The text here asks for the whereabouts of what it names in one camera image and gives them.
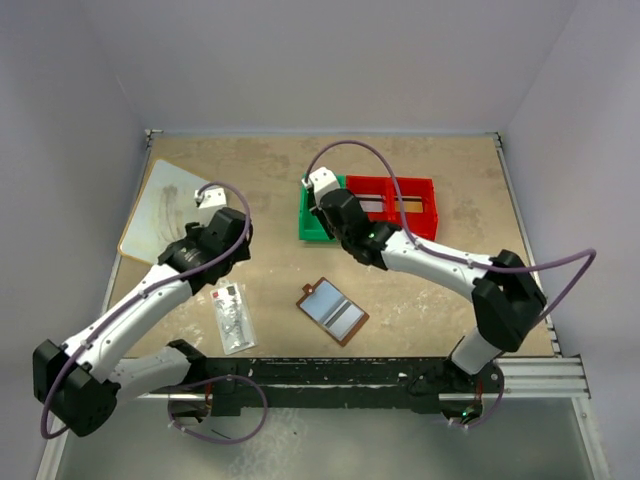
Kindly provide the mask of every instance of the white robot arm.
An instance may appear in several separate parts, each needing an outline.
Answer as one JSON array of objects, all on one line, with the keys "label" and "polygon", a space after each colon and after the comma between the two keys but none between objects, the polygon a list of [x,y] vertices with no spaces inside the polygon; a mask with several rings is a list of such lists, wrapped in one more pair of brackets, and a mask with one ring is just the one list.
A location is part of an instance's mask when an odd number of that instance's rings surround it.
[{"label": "white robot arm", "polygon": [[[242,234],[245,216],[226,207],[221,188],[196,192],[198,220],[186,225],[186,236],[170,244],[158,257],[142,281],[102,317],[62,345],[50,340],[33,354],[35,396],[45,402],[47,394],[64,364],[84,347],[61,388],[54,395],[51,411],[78,436],[99,428],[117,404],[162,387],[184,383],[202,376],[198,369],[205,360],[188,343],[177,340],[159,352],[137,359],[123,359],[129,349],[159,320],[188,300],[206,284],[215,284],[237,262],[250,258],[251,235],[223,262],[185,279],[177,275],[207,264],[229,250]],[[145,290],[167,282],[152,292]],[[113,321],[95,339],[87,338],[107,319]]]},{"label": "white robot arm", "polygon": [[524,266],[515,253],[503,250],[496,256],[479,255],[416,237],[429,250],[465,259],[467,264],[439,258],[419,249],[399,226],[369,221],[359,200],[341,188],[327,168],[313,171],[303,185],[309,193],[311,213],[358,262],[416,275],[473,303],[478,326],[450,355],[451,362],[465,374],[475,375],[502,352],[516,351],[537,322],[546,299],[530,275],[499,275],[472,267],[472,262]]}]

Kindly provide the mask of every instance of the gray wall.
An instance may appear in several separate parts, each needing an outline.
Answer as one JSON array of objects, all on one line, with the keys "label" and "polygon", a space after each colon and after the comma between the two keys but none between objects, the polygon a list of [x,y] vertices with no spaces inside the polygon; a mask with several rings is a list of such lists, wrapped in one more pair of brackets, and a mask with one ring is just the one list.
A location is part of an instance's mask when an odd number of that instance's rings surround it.
[{"label": "gray wall", "polygon": [[143,137],[76,0],[0,3],[2,478],[35,475],[31,353],[98,313]]},{"label": "gray wall", "polygon": [[147,127],[503,128],[575,0],[83,0]]},{"label": "gray wall", "polygon": [[[581,0],[510,123],[507,161],[538,261],[599,257],[558,309],[616,478],[640,471],[640,2]],[[570,274],[543,275],[555,294]]]}]

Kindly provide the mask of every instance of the white board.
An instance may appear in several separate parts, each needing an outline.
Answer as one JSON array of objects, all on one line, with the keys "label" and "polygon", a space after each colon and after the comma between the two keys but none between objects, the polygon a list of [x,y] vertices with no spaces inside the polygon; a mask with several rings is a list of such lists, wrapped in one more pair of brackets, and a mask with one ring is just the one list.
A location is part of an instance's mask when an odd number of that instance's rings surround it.
[{"label": "white board", "polygon": [[156,263],[167,245],[184,237],[186,223],[200,221],[194,192],[206,183],[165,160],[156,160],[120,240],[120,253]]}]

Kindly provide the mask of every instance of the purple cable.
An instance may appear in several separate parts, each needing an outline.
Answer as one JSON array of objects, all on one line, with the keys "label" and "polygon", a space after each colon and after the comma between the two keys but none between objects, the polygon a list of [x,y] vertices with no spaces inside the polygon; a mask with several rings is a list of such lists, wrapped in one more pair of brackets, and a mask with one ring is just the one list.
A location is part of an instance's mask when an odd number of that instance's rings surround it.
[{"label": "purple cable", "polygon": [[405,208],[404,208],[404,200],[402,200],[402,193],[400,191],[400,185],[398,184],[398,179],[396,178],[395,173],[393,173],[393,169],[391,168],[391,165],[389,164],[387,159],[384,158],[384,156],[378,150],[376,150],[374,147],[372,147],[371,145],[369,145],[367,143],[364,143],[364,142],[361,142],[359,140],[338,140],[337,142],[330,143],[329,145],[325,146],[322,150],[320,150],[316,154],[316,156],[313,157],[313,160],[311,160],[311,163],[309,164],[309,168],[307,168],[307,172],[306,172],[305,177],[304,177],[305,181],[307,181],[309,179],[309,174],[311,173],[311,169],[314,167],[314,165],[320,159],[320,157],[322,155],[324,155],[328,150],[331,150],[332,148],[337,147],[338,145],[357,145],[359,147],[363,147],[363,148],[369,150],[376,157],[378,157],[378,160],[380,160],[382,162],[382,164],[387,169],[387,172],[389,172],[389,176],[391,177],[391,181],[393,182],[393,188],[394,188],[394,190],[396,192],[396,196],[398,197],[398,200],[399,200],[398,203],[400,204],[400,218],[402,220],[402,227],[404,229],[404,232],[406,233],[407,237],[409,238],[409,240],[413,243],[413,245],[416,248],[418,248],[419,250],[422,250],[423,252],[425,252],[425,253],[427,253],[429,255],[433,255],[434,257],[441,258],[443,260],[456,262],[456,263],[459,263],[461,265],[468,265],[470,268],[475,267],[475,268],[480,268],[482,270],[486,270],[486,271],[489,271],[489,272],[507,273],[507,274],[533,273],[533,272],[540,272],[542,270],[550,270],[552,268],[557,268],[557,267],[562,267],[564,265],[568,265],[569,263],[573,263],[573,262],[575,262],[577,260],[580,260],[581,258],[587,257],[587,260],[584,262],[582,267],[580,267],[578,272],[571,279],[571,281],[567,284],[567,286],[560,292],[560,294],[558,294],[558,297],[555,300],[553,300],[553,302],[551,302],[547,306],[547,308],[540,314],[540,317],[538,317],[538,320],[536,321],[536,324],[538,324],[540,321],[542,321],[547,315],[549,315],[558,306],[558,304],[564,299],[564,297],[567,296],[567,294],[571,291],[571,289],[573,289],[573,287],[576,285],[576,283],[578,283],[580,278],[582,278],[582,276],[589,269],[589,267],[591,266],[591,264],[593,263],[593,261],[596,258],[596,250],[593,249],[593,248],[587,248],[586,250],[582,250],[581,252],[575,253],[573,255],[569,255],[568,257],[564,257],[564,258],[561,258],[559,260],[554,260],[552,262],[541,263],[541,264],[530,266],[530,267],[507,267],[507,268],[505,268],[505,267],[496,267],[494,265],[487,265],[487,264],[480,263],[480,262],[475,262],[475,261],[467,262],[466,258],[457,257],[455,255],[449,255],[447,253],[442,253],[442,252],[438,252],[438,251],[432,250],[429,247],[419,243],[417,238],[409,230],[409,224],[407,222],[407,213],[406,213]]},{"label": "purple cable", "polygon": [[148,296],[151,292],[155,291],[160,287],[163,287],[169,283],[175,282],[176,280],[185,280],[193,275],[197,275],[198,273],[204,270],[208,270],[214,265],[220,263],[221,261],[229,257],[233,252],[235,252],[240,247],[240,245],[242,244],[246,236],[249,234],[249,228],[251,226],[251,209],[249,208],[249,202],[247,202],[247,199],[244,197],[244,195],[242,195],[240,190],[235,188],[233,185],[229,185],[224,182],[211,182],[211,183],[207,183],[200,190],[198,190],[198,194],[201,194],[206,189],[211,187],[223,187],[228,190],[231,190],[238,197],[238,199],[242,203],[242,206],[244,207],[244,214],[245,214],[244,226],[242,229],[242,233],[240,234],[236,242],[226,252],[220,254],[210,262],[207,262],[191,270],[187,270],[186,272],[180,273],[178,275],[174,275],[173,277],[165,278],[164,280],[161,280],[159,282],[156,282],[148,286],[147,288],[142,290],[142,292],[140,292],[138,295],[130,298],[125,303],[123,303],[120,307],[116,308],[113,312],[111,312],[111,314],[107,318],[104,319],[104,321],[100,325],[96,327],[96,329],[86,338],[84,344],[78,347],[78,349],[75,352],[73,352],[73,354],[69,357],[69,360],[67,360],[66,363],[62,366],[62,368],[60,369],[60,372],[58,373],[55,380],[53,381],[53,384],[51,385],[49,392],[47,393],[47,397],[44,401],[44,406],[42,408],[42,416],[40,417],[40,435],[42,435],[42,438],[46,440],[51,440],[56,437],[59,437],[64,432],[69,430],[69,427],[65,426],[60,430],[58,430],[57,432],[49,432],[49,427],[47,425],[48,419],[49,419],[49,412],[51,411],[51,404],[53,403],[53,397],[58,392],[60,385],[66,378],[71,367],[76,364],[76,361],[78,360],[80,355],[82,355],[82,353],[86,350],[88,345],[90,345],[96,338],[98,338],[98,336],[102,332],[104,332],[109,327],[109,325],[111,325],[114,322],[116,318],[118,318],[120,315],[126,312],[129,308],[135,305],[139,300]]},{"label": "purple cable", "polygon": [[260,395],[260,400],[262,400],[262,417],[260,418],[260,422],[258,423],[258,426],[256,426],[256,428],[254,428],[250,433],[248,433],[244,437],[240,437],[240,438],[231,438],[231,439],[224,439],[224,440],[212,438],[207,435],[202,435],[201,433],[194,432],[193,430],[189,430],[188,428],[186,428],[178,420],[176,420],[176,418],[171,413],[170,406],[167,405],[167,413],[169,414],[169,420],[171,420],[171,425],[177,428],[178,430],[180,430],[181,432],[191,435],[192,437],[195,437],[199,440],[204,440],[205,442],[215,443],[216,445],[237,445],[238,443],[245,442],[250,438],[253,438],[254,436],[256,436],[256,434],[264,426],[264,422],[267,420],[269,405],[267,403],[267,396],[264,394],[264,391],[260,388],[260,386],[256,382],[251,380],[249,377],[243,377],[241,375],[222,375],[219,377],[210,378],[208,380],[203,380],[201,382],[190,383],[187,385],[179,385],[177,388],[182,389],[182,388],[201,387],[203,385],[207,385],[209,383],[214,383],[214,382],[220,382],[222,380],[238,380],[256,389],[256,391]]}]

